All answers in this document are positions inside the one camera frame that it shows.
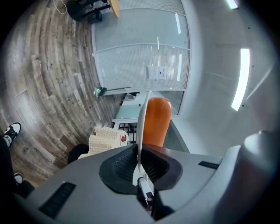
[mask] black pants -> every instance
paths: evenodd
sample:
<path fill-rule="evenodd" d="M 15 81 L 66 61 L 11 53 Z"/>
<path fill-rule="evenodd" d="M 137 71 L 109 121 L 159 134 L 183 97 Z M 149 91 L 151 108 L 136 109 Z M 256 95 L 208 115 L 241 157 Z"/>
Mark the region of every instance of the black pants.
<path fill-rule="evenodd" d="M 34 189 L 34 187 L 25 180 L 21 184 L 17 185 L 14 179 L 10 150 L 2 136 L 0 136 L 0 167 L 3 174 L 2 183 L 8 192 L 15 192 L 26 198 Z"/>

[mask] frosted glass partition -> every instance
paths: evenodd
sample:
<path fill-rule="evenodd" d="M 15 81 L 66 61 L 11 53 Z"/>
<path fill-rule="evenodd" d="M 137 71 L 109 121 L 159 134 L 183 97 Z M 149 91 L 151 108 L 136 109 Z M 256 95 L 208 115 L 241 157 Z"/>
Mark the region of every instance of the frosted glass partition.
<path fill-rule="evenodd" d="M 96 53 L 103 85 L 133 89 L 186 88 L 189 51 L 171 46 L 131 45 Z M 147 80 L 147 66 L 167 66 L 166 80 Z"/>
<path fill-rule="evenodd" d="M 119 8 L 154 8 L 185 14 L 181 0 L 120 0 Z"/>
<path fill-rule="evenodd" d="M 95 24 L 95 47 L 101 51 L 111 47 L 154 43 L 189 48 L 186 17 L 163 10 L 122 10 L 121 18 L 113 13 L 103 15 Z"/>

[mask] orange cylinder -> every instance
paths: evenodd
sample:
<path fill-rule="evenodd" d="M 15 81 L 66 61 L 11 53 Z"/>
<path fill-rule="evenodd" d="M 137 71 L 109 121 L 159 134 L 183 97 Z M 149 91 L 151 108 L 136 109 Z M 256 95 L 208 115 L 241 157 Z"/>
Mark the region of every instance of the orange cylinder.
<path fill-rule="evenodd" d="M 151 98 L 147 105 L 143 144 L 163 146 L 171 118 L 171 102 L 165 98 Z"/>

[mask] wooden floor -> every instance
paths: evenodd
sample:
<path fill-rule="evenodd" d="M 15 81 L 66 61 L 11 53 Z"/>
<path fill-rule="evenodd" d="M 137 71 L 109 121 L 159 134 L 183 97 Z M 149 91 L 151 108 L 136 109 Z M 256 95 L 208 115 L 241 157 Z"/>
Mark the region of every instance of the wooden floor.
<path fill-rule="evenodd" d="M 91 26 L 60 14 L 53 0 L 22 15 L 0 63 L 0 129 L 22 124 L 10 149 L 14 171 L 38 186 L 67 164 L 74 145 L 88 142 L 95 125 L 111 126 L 122 96 L 93 94 Z"/>

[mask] white sneaker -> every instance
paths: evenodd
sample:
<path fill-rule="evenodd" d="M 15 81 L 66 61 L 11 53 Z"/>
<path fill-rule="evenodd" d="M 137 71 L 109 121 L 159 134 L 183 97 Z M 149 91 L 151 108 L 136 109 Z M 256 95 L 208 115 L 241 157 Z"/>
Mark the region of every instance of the white sneaker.
<path fill-rule="evenodd" d="M 6 140 L 7 146 L 11 147 L 14 139 L 21 131 L 21 124 L 19 122 L 12 123 L 3 134 L 3 138 Z"/>
<path fill-rule="evenodd" d="M 21 184 L 23 181 L 23 175 L 21 173 L 14 173 L 14 179 L 17 184 Z"/>

